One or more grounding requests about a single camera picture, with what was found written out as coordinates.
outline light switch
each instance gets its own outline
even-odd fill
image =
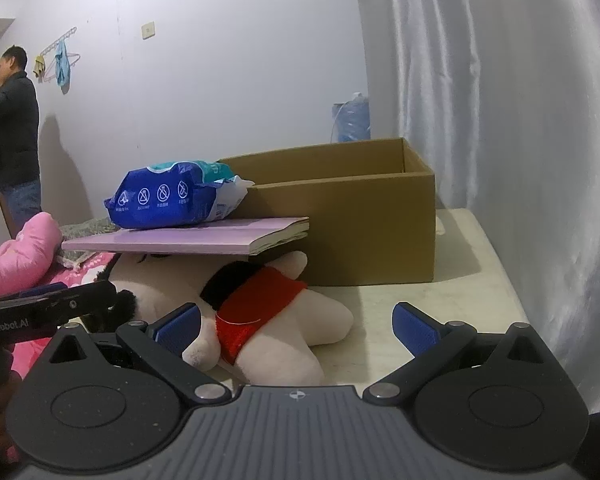
[[[142,39],[146,40],[152,36],[155,36],[155,23],[151,22],[144,24],[142,26]]]

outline black jacket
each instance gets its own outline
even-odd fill
[[[0,190],[40,177],[36,89],[24,70],[0,87]]]

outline book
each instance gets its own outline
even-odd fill
[[[128,230],[67,240],[64,250],[255,256],[307,236],[308,218],[228,219],[196,226]]]

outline curtain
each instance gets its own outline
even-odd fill
[[[600,411],[600,0],[360,10],[374,136],[404,136],[440,200],[474,212],[530,322]]]

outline open cardboard box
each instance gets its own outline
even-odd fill
[[[433,279],[433,172],[404,139],[307,146],[222,160],[253,180],[232,218],[309,217],[309,236],[267,251],[302,250],[310,285]]]

